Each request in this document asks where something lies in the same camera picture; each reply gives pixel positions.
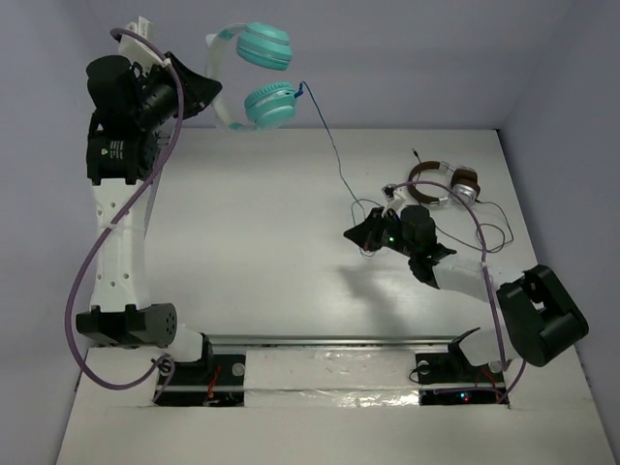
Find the teal cat-ear headphones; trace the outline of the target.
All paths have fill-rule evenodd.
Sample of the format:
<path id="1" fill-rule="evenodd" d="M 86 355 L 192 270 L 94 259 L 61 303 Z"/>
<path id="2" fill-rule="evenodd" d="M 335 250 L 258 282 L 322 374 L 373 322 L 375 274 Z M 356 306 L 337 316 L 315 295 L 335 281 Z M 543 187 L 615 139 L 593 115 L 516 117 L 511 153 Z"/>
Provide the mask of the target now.
<path id="1" fill-rule="evenodd" d="M 226 48 L 234 44 L 236 55 L 245 62 L 270 71 L 289 69 L 293 52 L 288 33 L 261 22 L 233 23 L 205 37 L 207 59 L 205 76 L 218 80 L 223 68 Z M 276 129 L 295 117 L 297 89 L 287 81 L 272 82 L 251 92 L 244 100 L 245 123 L 233 117 L 225 98 L 213 101 L 215 116 L 233 131 Z"/>

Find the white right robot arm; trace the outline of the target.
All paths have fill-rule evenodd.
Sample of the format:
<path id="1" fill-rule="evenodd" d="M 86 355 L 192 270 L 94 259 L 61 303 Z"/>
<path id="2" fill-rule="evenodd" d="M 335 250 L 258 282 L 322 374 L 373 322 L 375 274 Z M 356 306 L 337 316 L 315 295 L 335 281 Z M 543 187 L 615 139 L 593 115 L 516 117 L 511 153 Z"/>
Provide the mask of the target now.
<path id="1" fill-rule="evenodd" d="M 439 242 L 435 222 L 422 206 L 400 212 L 375 207 L 343 235 L 365 252 L 388 248 L 406 257 L 413 276 L 424 285 L 489 305 L 493 327 L 466 333 L 460 349 L 447 358 L 457 380 L 472 379 L 484 364 L 504 365 L 513 359 L 543 367 L 589 332 L 584 315 L 550 267 L 493 267 L 483 259 L 464 257 Z"/>

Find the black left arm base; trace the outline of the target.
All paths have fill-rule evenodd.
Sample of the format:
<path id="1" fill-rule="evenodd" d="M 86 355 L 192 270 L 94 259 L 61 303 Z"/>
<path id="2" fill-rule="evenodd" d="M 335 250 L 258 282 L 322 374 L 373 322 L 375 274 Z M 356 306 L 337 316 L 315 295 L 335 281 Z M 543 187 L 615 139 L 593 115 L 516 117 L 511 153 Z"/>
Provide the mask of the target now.
<path id="1" fill-rule="evenodd" d="M 160 373 L 154 403 L 162 407 L 243 407 L 245 354 L 216 354 L 209 367 L 176 362 Z"/>

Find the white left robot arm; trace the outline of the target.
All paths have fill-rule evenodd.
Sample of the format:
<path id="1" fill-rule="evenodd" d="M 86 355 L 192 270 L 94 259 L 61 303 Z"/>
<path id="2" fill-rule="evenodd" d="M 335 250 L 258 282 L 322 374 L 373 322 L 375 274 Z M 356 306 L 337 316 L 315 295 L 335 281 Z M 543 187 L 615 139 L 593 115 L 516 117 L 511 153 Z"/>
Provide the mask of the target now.
<path id="1" fill-rule="evenodd" d="M 157 347 L 181 363 L 194 382 L 208 380 L 215 358 L 204 336 L 183 325 L 170 303 L 152 302 L 145 267 L 145 237 L 154 181 L 164 157 L 158 141 L 170 119 L 204 110 L 222 89 L 188 69 L 171 52 L 161 64 L 142 65 L 108 55 L 86 68 L 95 105 L 86 150 L 86 174 L 99 232 L 96 282 L 77 332 L 103 346 Z"/>

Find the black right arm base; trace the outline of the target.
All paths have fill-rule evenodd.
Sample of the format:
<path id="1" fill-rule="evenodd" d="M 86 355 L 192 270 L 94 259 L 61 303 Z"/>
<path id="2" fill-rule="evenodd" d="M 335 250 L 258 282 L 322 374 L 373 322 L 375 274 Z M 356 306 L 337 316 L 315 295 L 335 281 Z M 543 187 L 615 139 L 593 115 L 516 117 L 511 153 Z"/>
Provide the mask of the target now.
<path id="1" fill-rule="evenodd" d="M 506 404 L 501 373 L 492 373 L 485 365 L 474 366 L 465 357 L 461 343 L 478 328 L 471 329 L 447 344 L 443 353 L 416 355 L 416 365 L 408 379 L 420 388 L 422 406 L 461 406 Z"/>

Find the brown silver headphones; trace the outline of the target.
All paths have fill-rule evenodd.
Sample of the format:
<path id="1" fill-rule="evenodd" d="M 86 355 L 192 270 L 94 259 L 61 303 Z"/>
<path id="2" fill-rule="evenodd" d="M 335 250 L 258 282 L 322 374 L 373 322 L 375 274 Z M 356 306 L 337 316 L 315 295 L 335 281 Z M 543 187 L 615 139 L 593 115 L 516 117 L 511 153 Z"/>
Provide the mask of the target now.
<path id="1" fill-rule="evenodd" d="M 413 182 L 419 180 L 419 177 L 426 171 L 450 172 L 449 189 L 463 199 L 467 204 L 473 204 L 477 201 L 481 186 L 479 185 L 478 173 L 469 167 L 452 166 L 446 162 L 427 161 L 418 163 L 409 173 L 408 181 Z M 407 187 L 411 197 L 427 206 L 440 206 L 450 201 L 452 194 L 448 193 L 444 197 L 434 197 L 422 193 L 415 185 Z"/>

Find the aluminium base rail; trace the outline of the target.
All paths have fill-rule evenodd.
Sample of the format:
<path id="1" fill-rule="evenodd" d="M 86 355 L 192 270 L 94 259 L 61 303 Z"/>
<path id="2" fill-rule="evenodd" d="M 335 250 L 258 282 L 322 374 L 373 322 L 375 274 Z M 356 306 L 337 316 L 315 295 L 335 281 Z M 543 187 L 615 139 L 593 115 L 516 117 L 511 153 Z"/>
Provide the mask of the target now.
<path id="1" fill-rule="evenodd" d="M 217 347 L 246 348 L 413 348 L 417 346 L 446 346 L 455 335 L 428 337 L 366 337 L 366 336 L 277 336 L 277 335 L 210 335 L 209 340 Z"/>

